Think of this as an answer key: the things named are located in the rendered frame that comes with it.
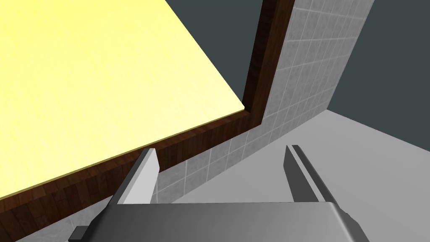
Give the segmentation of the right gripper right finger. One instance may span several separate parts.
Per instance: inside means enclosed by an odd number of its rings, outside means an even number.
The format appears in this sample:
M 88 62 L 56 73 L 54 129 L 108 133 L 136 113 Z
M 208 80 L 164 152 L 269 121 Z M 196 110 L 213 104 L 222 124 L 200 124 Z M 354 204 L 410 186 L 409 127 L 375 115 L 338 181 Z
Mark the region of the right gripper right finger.
M 283 169 L 296 203 L 337 203 L 299 145 L 287 145 Z

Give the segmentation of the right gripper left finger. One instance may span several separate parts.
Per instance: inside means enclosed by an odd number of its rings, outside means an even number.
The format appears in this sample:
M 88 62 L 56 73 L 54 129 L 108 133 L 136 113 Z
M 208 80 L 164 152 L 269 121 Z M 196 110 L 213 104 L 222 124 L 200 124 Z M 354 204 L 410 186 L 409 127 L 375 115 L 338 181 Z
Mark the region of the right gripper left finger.
M 145 148 L 112 196 L 112 204 L 149 204 L 159 171 L 155 149 Z

